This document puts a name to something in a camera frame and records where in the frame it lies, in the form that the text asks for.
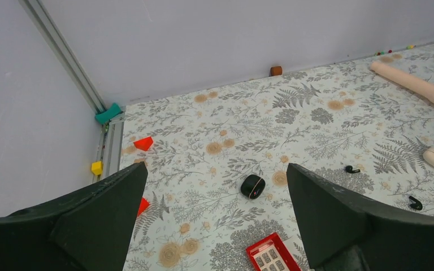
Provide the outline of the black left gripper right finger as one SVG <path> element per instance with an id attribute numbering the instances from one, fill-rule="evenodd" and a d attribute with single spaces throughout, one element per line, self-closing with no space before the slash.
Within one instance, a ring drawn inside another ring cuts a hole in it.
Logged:
<path id="1" fill-rule="evenodd" d="M 315 270 L 434 270 L 434 217 L 389 206 L 289 164 L 288 189 Z"/>

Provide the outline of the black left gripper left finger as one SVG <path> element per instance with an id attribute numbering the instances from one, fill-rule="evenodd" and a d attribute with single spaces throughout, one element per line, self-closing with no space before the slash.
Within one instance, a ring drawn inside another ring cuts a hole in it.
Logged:
<path id="1" fill-rule="evenodd" d="M 122 270 L 147 176 L 135 163 L 0 217 L 0 270 Z"/>

